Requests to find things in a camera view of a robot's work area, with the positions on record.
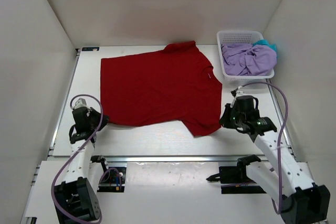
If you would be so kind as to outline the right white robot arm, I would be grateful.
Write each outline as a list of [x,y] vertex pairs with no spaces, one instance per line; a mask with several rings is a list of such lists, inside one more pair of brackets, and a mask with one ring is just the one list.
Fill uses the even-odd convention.
[[271,197],[284,223],[316,223],[327,218],[329,190],[301,169],[272,120],[260,116],[257,98],[235,97],[225,104],[219,123],[247,134],[267,157],[270,167],[255,155],[239,159],[236,177],[242,182],[256,182]]

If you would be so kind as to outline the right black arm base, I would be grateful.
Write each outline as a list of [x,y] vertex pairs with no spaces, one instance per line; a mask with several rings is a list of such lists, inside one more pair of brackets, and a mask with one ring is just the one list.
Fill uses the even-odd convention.
[[246,168],[251,163],[261,163],[256,155],[240,157],[236,166],[220,166],[219,172],[210,175],[206,180],[210,183],[220,182],[221,194],[265,194],[266,192],[255,181],[247,177]]

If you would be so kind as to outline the red t shirt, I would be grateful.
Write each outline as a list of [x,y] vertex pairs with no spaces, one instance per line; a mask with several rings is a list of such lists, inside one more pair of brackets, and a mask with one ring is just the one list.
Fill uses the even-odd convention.
[[181,121],[194,136],[220,128],[222,84],[194,41],[137,55],[103,58],[100,102],[112,124]]

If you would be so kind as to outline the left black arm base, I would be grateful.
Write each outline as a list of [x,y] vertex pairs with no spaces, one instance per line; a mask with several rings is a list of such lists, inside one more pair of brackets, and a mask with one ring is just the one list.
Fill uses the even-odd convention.
[[92,189],[101,193],[123,193],[127,167],[125,165],[109,166],[102,155],[91,157],[88,179]]

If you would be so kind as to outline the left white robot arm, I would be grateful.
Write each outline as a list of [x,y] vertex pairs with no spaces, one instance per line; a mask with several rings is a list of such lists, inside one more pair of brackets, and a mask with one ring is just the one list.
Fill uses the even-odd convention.
[[101,220],[97,190],[99,182],[110,176],[106,160],[94,156],[95,129],[101,130],[100,119],[106,119],[87,106],[73,109],[75,124],[70,128],[71,161],[65,175],[56,183],[53,200],[60,223],[89,223]]

